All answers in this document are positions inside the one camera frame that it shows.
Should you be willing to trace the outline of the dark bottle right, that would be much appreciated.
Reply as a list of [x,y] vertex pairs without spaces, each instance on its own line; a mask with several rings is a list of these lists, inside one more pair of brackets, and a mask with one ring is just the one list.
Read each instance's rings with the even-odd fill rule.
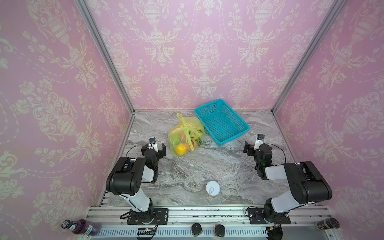
[[340,227],[340,223],[337,219],[331,217],[321,221],[317,221],[315,223],[315,228],[319,231],[338,229]]

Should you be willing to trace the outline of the teal plastic basket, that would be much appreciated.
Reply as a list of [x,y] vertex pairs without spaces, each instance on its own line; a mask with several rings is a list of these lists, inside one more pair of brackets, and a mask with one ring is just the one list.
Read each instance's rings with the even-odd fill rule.
[[218,146],[222,146],[250,130],[250,126],[221,99],[195,108],[194,113]]

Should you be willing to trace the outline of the yellow plastic bag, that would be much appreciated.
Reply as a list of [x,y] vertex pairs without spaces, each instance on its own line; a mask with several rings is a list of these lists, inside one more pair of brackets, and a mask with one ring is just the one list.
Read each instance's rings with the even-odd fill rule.
[[179,157],[176,153],[178,144],[182,143],[186,145],[186,142],[191,144],[191,139],[194,139],[199,148],[203,145],[206,132],[203,123],[197,117],[183,117],[180,113],[177,113],[177,118],[179,123],[170,130],[168,141],[172,154]]

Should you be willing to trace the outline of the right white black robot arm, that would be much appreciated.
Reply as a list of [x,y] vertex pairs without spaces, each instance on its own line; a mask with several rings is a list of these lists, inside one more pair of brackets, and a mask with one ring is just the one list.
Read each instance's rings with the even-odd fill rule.
[[266,200],[264,221],[270,224],[288,224],[289,212],[308,203],[318,203],[332,198],[332,189],[317,167],[310,161],[273,165],[272,147],[267,144],[245,142],[244,153],[253,157],[255,169],[262,180],[286,180],[289,190],[278,197]]

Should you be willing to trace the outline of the aluminium front rail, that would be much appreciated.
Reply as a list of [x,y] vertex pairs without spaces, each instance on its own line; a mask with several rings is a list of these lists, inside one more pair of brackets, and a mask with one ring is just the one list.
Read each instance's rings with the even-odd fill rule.
[[[102,227],[95,240],[267,240],[282,234],[284,240],[341,240],[339,229],[319,231],[315,223],[330,218],[327,207],[308,206],[289,213],[289,225],[251,225],[246,205],[166,206],[166,225],[128,225],[120,216],[128,207],[92,207],[86,219]],[[194,237],[191,227],[202,226],[201,235]],[[223,238],[214,235],[215,225],[226,228]]]

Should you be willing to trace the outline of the orange fruit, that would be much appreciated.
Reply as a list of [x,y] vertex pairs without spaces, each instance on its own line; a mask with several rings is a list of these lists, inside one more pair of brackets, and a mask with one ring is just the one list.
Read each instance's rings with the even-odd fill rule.
[[188,151],[194,151],[198,148],[198,145],[194,139],[191,139],[191,144],[186,142],[186,148]]

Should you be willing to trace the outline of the black round knob left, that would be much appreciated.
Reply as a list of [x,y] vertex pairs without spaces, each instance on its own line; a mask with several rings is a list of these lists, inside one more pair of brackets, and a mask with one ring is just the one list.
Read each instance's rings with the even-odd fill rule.
[[191,227],[191,231],[194,237],[197,237],[202,234],[203,229],[199,223],[194,223]]

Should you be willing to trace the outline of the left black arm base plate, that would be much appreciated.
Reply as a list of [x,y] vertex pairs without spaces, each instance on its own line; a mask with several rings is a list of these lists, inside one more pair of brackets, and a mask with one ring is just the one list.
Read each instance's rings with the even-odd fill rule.
[[169,209],[155,208],[144,213],[130,210],[127,216],[128,225],[166,225],[168,223]]

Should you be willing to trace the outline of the purple bottle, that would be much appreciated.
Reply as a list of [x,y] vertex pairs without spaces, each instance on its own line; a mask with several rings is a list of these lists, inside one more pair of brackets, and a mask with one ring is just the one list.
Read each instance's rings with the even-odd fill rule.
[[62,229],[68,229],[75,235],[96,236],[101,225],[92,221],[80,219],[77,221],[64,220],[61,224]]

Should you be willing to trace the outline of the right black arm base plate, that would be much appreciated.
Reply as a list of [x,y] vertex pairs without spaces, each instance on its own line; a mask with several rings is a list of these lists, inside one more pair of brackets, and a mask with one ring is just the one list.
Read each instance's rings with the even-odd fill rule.
[[289,225],[291,220],[288,213],[275,213],[272,210],[264,210],[257,207],[248,207],[245,210],[251,225]]

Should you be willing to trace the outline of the black round knob right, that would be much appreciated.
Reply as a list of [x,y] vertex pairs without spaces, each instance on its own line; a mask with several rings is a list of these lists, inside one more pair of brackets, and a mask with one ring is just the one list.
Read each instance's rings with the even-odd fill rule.
[[225,226],[221,225],[221,224],[218,224],[218,225],[215,225],[215,229],[214,229],[214,235],[216,237],[220,237],[220,238],[223,238],[226,234],[226,228]]

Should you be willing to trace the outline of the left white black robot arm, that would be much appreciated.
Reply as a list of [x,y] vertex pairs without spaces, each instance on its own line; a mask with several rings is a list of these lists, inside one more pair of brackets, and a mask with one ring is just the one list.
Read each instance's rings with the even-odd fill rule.
[[128,225],[166,225],[169,209],[155,208],[142,184],[154,184],[159,175],[159,160],[167,155],[164,144],[159,149],[154,139],[142,146],[142,156],[120,157],[107,177],[106,190],[123,198],[131,209],[120,216]]

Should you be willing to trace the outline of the black round knob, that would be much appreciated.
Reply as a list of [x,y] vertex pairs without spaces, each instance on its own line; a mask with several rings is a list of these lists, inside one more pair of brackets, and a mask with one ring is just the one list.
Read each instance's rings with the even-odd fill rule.
[[202,234],[203,229],[199,223],[194,223],[191,227],[191,231],[194,237],[197,237]]
[[220,238],[223,238],[226,234],[226,228],[225,226],[221,225],[221,224],[218,224],[218,225],[215,225],[215,229],[214,229],[214,235],[216,237],[220,237]]

